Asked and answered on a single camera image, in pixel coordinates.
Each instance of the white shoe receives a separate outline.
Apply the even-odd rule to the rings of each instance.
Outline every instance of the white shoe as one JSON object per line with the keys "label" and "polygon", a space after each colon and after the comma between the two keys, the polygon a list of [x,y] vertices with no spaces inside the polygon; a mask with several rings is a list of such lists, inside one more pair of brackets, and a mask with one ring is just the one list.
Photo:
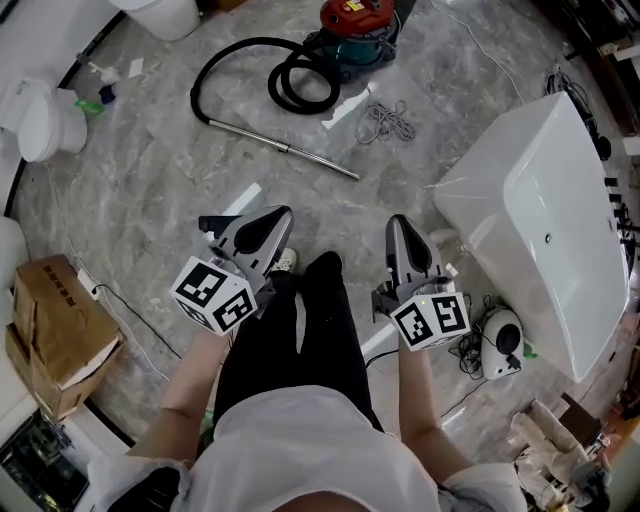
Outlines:
{"label": "white shoe", "polygon": [[271,267],[271,272],[281,270],[283,272],[290,272],[293,274],[297,263],[298,253],[293,249],[286,247],[285,250],[282,251],[280,259],[274,263],[273,267]]}

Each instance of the cardboard box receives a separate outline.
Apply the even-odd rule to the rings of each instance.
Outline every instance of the cardboard box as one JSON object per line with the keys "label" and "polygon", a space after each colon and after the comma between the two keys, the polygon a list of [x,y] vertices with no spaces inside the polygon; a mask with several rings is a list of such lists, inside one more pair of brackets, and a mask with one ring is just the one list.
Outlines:
{"label": "cardboard box", "polygon": [[7,325],[5,350],[13,363],[22,383],[31,391],[31,367],[29,366],[29,347],[21,340],[14,324]]}
{"label": "cardboard box", "polygon": [[86,400],[122,348],[118,324],[64,256],[18,269],[13,318],[15,337],[29,350],[28,387],[54,420]]}

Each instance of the leg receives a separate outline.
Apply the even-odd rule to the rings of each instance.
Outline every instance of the leg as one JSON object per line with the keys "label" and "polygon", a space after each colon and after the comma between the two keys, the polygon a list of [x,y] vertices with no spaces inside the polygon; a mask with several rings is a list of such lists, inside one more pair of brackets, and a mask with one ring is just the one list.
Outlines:
{"label": "leg", "polygon": [[309,265],[301,292],[307,312],[301,356],[309,383],[339,391],[379,428],[340,257],[328,252]]}
{"label": "leg", "polygon": [[249,397],[300,385],[296,352],[296,289],[288,272],[272,272],[276,295],[262,318],[248,318],[220,372],[213,422]]}
{"label": "leg", "polygon": [[534,400],[531,403],[530,416],[536,425],[540,427],[544,435],[549,438],[561,452],[568,453],[576,446],[579,446],[578,440],[539,400]]}

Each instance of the tile floor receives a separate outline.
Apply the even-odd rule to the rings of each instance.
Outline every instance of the tile floor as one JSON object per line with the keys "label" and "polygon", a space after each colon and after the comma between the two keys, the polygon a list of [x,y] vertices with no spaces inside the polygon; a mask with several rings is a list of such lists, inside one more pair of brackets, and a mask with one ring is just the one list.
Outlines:
{"label": "tile floor", "polygon": [[[546,75],[562,62],[588,91],[601,131],[612,139],[614,156],[605,164],[607,173],[618,176],[628,190],[630,162],[604,99],[579,60],[563,61],[570,48],[530,1],[435,1],[472,27],[486,50],[513,75],[525,101],[541,96]],[[184,352],[194,326],[179,313],[167,289],[188,256],[204,248],[196,219],[222,212],[257,182],[264,191],[262,204],[293,208],[296,225],[290,245],[299,251],[302,266],[327,249],[346,256],[345,281],[360,339],[374,334],[380,325],[371,323],[369,297],[385,277],[387,219],[405,213],[427,232],[448,227],[433,205],[431,185],[519,100],[509,79],[479,51],[466,29],[436,12],[429,1],[419,0],[401,34],[396,61],[345,86],[340,102],[322,115],[296,116],[268,97],[268,73],[284,57],[271,48],[227,59],[203,89],[204,109],[211,115],[332,158],[360,173],[361,181],[195,119],[189,91],[214,53],[256,35],[302,41],[318,27],[318,6],[314,0],[249,0],[231,13],[203,20],[195,32],[174,43],[154,39],[129,20],[121,23],[94,61],[116,65],[126,74],[129,63],[143,57],[144,71],[119,83],[117,101],[90,119],[89,140],[80,155],[59,155],[48,166],[27,167],[14,215],[26,231],[32,257],[79,255],[97,279],[110,283]],[[82,71],[72,86],[83,99],[95,100],[97,80]],[[406,101],[406,118],[418,131],[416,140],[392,138],[369,146],[356,141],[359,111],[368,99],[365,82],[377,101],[388,106]],[[460,247],[453,244],[445,253],[460,271],[459,289],[471,293],[474,304],[495,293]],[[155,366],[170,374],[177,364],[171,353],[112,302]],[[527,364],[517,377],[472,393],[446,415],[446,429],[470,457],[509,460],[521,445],[509,434],[514,411],[534,397],[558,406],[561,393],[569,390],[577,399],[586,394],[584,406],[601,413],[624,378],[631,343],[628,334],[616,333],[580,385],[572,385],[543,360]],[[438,406],[444,413],[477,383],[458,370],[446,348],[433,350],[433,365]],[[397,432],[395,358],[374,364],[370,380],[383,425]],[[165,386],[143,353],[129,343],[95,401],[136,438],[153,417]]]}

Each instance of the rope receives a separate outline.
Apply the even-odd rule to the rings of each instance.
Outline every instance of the rope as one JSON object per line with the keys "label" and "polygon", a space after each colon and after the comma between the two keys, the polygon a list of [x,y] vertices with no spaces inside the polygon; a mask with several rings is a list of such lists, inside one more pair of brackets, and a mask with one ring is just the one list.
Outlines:
{"label": "rope", "polygon": [[392,134],[404,141],[414,139],[416,136],[415,128],[402,118],[402,114],[406,111],[407,104],[403,100],[396,102],[395,110],[389,110],[378,102],[370,103],[362,111],[358,126],[362,123],[362,118],[365,115],[374,119],[377,123],[373,130],[373,135],[368,139],[361,138],[358,126],[356,126],[356,139],[361,144],[370,144],[376,139],[381,141],[389,140]]}

